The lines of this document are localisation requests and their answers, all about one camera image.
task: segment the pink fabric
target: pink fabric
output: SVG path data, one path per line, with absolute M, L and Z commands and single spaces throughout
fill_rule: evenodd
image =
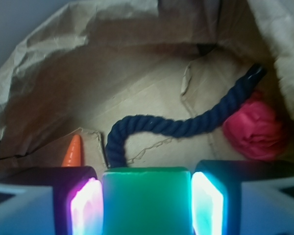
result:
M 287 133 L 276 119 L 275 111 L 261 101 L 262 94 L 254 92 L 241 108 L 222 126 L 231 145 L 244 156 L 272 161 L 287 145 Z

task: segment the navy twisted rope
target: navy twisted rope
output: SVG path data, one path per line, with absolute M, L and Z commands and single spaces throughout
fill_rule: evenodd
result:
M 106 146 L 107 159 L 111 168 L 125 167 L 124 143 L 129 135 L 137 132 L 153 132 L 175 138 L 191 137 L 213 131 L 248 99 L 258 82 L 266 75 L 260 65 L 253 65 L 238 79 L 228 93 L 211 110 L 195 118 L 174 121 L 151 115 L 126 116 L 117 121 L 109 135 Z

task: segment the orange cone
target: orange cone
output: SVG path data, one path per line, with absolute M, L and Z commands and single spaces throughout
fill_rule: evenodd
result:
M 74 135 L 62 166 L 81 166 L 81 141 L 79 135 Z

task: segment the led light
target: led light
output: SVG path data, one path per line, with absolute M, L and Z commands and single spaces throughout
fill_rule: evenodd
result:
M 192 177 L 193 227 L 197 235 L 221 235 L 223 195 L 202 172 Z
M 91 178 L 71 201 L 72 234 L 102 234 L 103 197 L 99 180 Z

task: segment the green block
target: green block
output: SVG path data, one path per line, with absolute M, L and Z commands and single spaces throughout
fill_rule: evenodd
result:
M 193 234 L 186 168 L 115 168 L 102 181 L 104 235 Z

